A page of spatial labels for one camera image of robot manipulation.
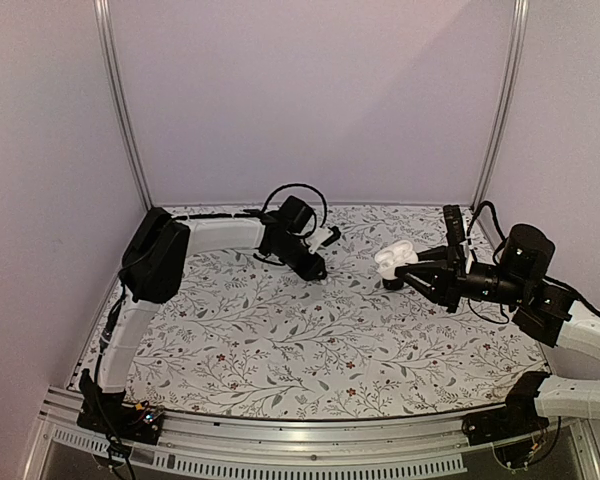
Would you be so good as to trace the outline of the white earbuds charging case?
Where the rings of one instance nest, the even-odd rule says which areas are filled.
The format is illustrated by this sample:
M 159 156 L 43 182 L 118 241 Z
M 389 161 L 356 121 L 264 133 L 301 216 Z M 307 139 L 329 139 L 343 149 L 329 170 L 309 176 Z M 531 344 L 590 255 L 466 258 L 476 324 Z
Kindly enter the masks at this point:
M 400 240 L 377 252 L 374 261 L 377 272 L 383 280 L 395 280 L 397 278 L 395 270 L 398 267 L 417 264 L 419 259 L 413 243 L 409 240 Z

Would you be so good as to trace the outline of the black earbuds charging case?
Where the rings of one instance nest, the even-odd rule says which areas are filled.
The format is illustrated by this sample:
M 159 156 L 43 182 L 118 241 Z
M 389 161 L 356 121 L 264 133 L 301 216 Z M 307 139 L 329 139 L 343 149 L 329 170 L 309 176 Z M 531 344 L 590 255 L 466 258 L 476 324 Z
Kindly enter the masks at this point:
M 386 290 L 399 291 L 404 287 L 405 282 L 402 278 L 383 279 L 382 284 Z

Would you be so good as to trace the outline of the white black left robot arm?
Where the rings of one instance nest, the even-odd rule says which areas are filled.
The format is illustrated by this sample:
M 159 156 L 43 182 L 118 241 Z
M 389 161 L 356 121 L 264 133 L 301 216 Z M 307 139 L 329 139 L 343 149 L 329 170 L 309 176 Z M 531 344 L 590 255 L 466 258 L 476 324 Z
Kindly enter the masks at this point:
M 122 256 L 121 294 L 102 330 L 96 365 L 81 374 L 79 389 L 93 401 L 91 419 L 108 434 L 128 426 L 128 412 L 116 401 L 124 398 L 145 330 L 161 305 L 179 292 L 189 256 L 251 250 L 260 261 L 287 267 L 305 281 L 320 281 L 327 268 L 318 250 L 337 241 L 341 232 L 315 220 L 313 208 L 295 196 L 275 210 L 182 216 L 161 207 L 149 210 Z M 312 228 L 308 222 L 315 222 Z

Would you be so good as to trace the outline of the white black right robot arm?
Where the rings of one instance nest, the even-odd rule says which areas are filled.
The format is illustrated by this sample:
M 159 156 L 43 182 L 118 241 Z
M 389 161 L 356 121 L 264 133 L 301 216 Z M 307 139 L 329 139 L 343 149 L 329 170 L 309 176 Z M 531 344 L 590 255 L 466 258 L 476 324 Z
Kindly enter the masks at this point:
M 472 262 L 458 246 L 420 252 L 394 274 L 429 301 L 453 311 L 460 299 L 512 309 L 512 323 L 537 342 L 600 361 L 600 311 L 574 288 L 547 278 L 555 245 L 540 230 L 517 224 L 496 265 Z M 511 388 L 497 427 L 517 436 L 535 417 L 600 420 L 600 380 L 574 380 L 527 372 Z

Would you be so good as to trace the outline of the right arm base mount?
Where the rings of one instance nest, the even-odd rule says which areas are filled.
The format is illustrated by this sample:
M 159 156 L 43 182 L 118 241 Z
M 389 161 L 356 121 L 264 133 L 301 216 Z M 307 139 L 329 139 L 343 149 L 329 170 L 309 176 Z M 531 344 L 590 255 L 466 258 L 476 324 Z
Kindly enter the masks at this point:
M 549 377 L 547 372 L 526 372 L 506 395 L 502 407 L 465 415 L 461 429 L 469 444 L 486 444 L 547 428 L 549 419 L 538 414 L 535 399 Z

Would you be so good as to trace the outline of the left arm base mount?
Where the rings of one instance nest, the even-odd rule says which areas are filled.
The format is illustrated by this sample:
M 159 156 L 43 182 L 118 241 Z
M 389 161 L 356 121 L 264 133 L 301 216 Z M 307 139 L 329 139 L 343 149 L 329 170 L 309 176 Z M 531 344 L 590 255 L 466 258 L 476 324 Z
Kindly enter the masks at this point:
M 124 402 L 126 392 L 104 393 L 90 376 L 81 372 L 79 390 L 83 403 L 77 425 L 85 430 L 115 438 L 157 445 L 162 432 L 165 409 L 147 401 L 134 405 Z

